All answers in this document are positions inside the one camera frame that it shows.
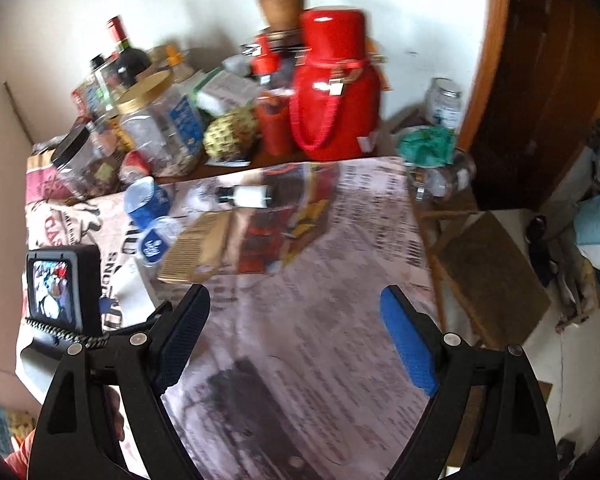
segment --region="pineapple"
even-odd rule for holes
[[[234,108],[218,117],[205,132],[205,150],[215,160],[237,160],[244,157],[258,135],[258,121],[253,106]]]

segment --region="gold jar lid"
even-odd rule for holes
[[[160,97],[165,90],[171,87],[172,83],[171,72],[157,72],[147,76],[120,96],[116,102],[118,111],[121,114],[132,114],[140,108],[144,108],[151,101]]]

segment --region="green cloth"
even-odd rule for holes
[[[398,143],[398,153],[407,162],[423,168],[451,164],[456,136],[442,126],[423,126],[404,136]]]

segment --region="newspaper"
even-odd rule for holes
[[[223,272],[205,282],[209,320],[162,401],[205,479],[381,479],[428,397],[404,371],[379,294],[400,285],[437,319],[400,159],[288,164],[175,184],[171,215],[200,215],[191,197],[198,190],[204,198],[218,182],[290,176],[302,185],[288,188],[285,204],[237,222]],[[30,205],[27,225],[32,247],[97,243],[105,295],[138,238],[120,194],[73,207]],[[173,302],[188,288],[154,286]],[[106,328],[121,323],[115,307],[104,316]],[[125,450],[142,473],[133,443]]]

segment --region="red thermos strap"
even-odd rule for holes
[[[318,136],[315,137],[314,142],[308,142],[304,135],[302,134],[302,124],[300,117],[300,103],[299,103],[299,92],[295,92],[289,101],[289,120],[291,122],[291,133],[296,140],[296,143],[303,151],[306,150],[317,150],[318,148],[323,147],[327,140],[331,137],[331,132],[333,131],[333,125],[335,123],[336,117],[338,115],[338,109],[340,107],[340,101],[342,99],[342,94],[346,88],[348,83],[353,83],[362,72],[362,69],[369,63],[368,59],[346,59],[337,62],[317,62],[313,61],[308,57],[305,60],[306,64],[310,64],[312,66],[316,66],[318,68],[331,68],[332,75],[334,72],[343,72],[345,70],[350,70],[348,76],[343,77],[342,81],[344,83],[343,92],[339,95],[329,95],[327,99],[327,104],[324,108],[324,115],[322,117],[322,126],[320,128],[320,132]],[[298,81],[298,86],[301,87],[301,81]]]

